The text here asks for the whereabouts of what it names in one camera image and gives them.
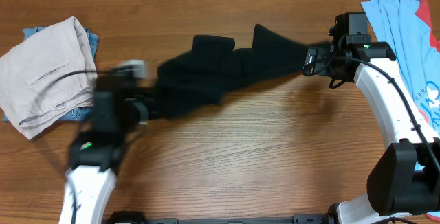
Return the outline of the black shirt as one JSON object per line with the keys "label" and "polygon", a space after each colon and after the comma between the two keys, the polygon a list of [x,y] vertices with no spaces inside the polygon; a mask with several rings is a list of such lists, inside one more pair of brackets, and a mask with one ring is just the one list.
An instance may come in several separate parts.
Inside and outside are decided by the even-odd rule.
{"label": "black shirt", "polygon": [[196,35],[190,51],[157,68],[155,104],[165,118],[220,104],[228,92],[301,71],[308,50],[260,24],[250,48],[237,48],[230,37]]}

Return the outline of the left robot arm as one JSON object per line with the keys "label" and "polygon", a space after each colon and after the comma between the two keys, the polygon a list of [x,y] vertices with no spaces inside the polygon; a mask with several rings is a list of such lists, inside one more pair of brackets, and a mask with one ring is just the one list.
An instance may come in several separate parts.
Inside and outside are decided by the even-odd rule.
{"label": "left robot arm", "polygon": [[69,146],[60,223],[101,223],[129,143],[149,118],[145,90],[135,76],[100,76],[93,90],[91,126]]}

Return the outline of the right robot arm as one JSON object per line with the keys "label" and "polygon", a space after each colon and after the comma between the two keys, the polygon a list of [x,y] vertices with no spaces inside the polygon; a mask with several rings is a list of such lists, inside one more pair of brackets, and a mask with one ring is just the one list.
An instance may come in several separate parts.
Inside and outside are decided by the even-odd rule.
{"label": "right robot arm", "polygon": [[303,74],[331,78],[330,88],[355,83],[379,124],[386,148],[366,192],[333,204],[313,223],[405,223],[439,210],[439,136],[417,110],[387,42],[373,42],[363,12],[347,12],[329,28],[331,47],[311,46]]}

